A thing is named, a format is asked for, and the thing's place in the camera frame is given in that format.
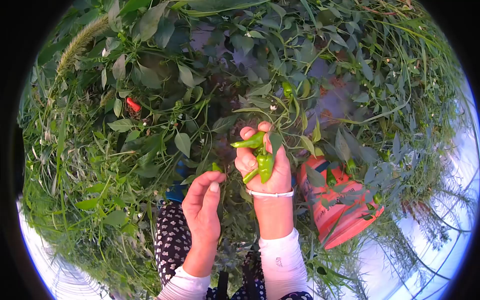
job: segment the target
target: left hand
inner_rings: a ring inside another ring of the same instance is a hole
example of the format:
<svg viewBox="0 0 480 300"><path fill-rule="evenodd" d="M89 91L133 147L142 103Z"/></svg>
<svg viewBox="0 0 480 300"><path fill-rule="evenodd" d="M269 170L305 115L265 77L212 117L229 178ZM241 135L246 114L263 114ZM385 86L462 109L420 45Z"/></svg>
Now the left hand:
<svg viewBox="0 0 480 300"><path fill-rule="evenodd" d="M215 245L220 237L220 220L216 213L220 201L219 183L227 176L208 171L197 177L182 202L182 209L192 234L192 247Z"/></svg>

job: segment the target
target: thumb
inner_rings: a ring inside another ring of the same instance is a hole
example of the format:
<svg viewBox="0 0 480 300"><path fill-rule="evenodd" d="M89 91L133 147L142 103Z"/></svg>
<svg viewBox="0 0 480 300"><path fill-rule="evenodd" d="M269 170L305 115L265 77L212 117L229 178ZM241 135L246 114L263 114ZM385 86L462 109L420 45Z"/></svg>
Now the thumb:
<svg viewBox="0 0 480 300"><path fill-rule="evenodd" d="M216 181L212 181L208 190L204 196L204 203L202 206L202 210L204 210L208 214L215 214L216 209L218 207L218 203L220 202L220 185Z"/></svg>

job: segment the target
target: wrist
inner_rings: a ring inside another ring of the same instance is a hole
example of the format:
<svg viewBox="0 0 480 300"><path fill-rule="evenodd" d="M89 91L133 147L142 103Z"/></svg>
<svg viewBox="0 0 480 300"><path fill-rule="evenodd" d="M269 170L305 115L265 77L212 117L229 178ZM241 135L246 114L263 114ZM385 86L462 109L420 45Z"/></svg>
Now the wrist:
<svg viewBox="0 0 480 300"><path fill-rule="evenodd" d="M195 243L185 258L183 270L195 277L207 277L212 272L216 255L216 243Z"/></svg>
<svg viewBox="0 0 480 300"><path fill-rule="evenodd" d="M292 197L255 197L253 203L262 239L275 240L292 232Z"/></svg>

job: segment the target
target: fingernail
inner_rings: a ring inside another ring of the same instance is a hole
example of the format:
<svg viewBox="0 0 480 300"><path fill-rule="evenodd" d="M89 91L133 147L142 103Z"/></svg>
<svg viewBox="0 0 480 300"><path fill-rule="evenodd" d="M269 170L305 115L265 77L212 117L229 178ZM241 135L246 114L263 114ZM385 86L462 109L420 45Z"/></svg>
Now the fingernail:
<svg viewBox="0 0 480 300"><path fill-rule="evenodd" d="M211 192L218 192L218 187L219 187L218 182L213 181L213 182L210 184L210 191L211 191Z"/></svg>

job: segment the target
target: polka dot fabric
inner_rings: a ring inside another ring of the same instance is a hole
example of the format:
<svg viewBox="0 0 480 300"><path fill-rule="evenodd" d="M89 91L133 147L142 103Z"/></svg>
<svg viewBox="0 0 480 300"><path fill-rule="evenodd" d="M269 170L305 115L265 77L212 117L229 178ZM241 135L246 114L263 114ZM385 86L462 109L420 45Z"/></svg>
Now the polka dot fabric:
<svg viewBox="0 0 480 300"><path fill-rule="evenodd" d="M165 286L175 275L192 247L192 237L183 215L181 204L168 205L161 203L156 218L155 261L162 286Z"/></svg>
<svg viewBox="0 0 480 300"><path fill-rule="evenodd" d="M162 202L159 207L156 219L155 232L155 261L160 275L162 286L165 286L175 275L175 269L180 267L188 251L192 247L192 237L187 227L187 220L183 215L181 204ZM265 279L262 271L262 262L258 253L249 252L243 265L248 266L253 274L255 290L258 299L266 300ZM247 278L243 274L243 286L235 292L231 300L249 300L250 295L247 289ZM208 288L205 299L217 299L217 288ZM313 299L306 292L291 293L282 300L311 300Z"/></svg>

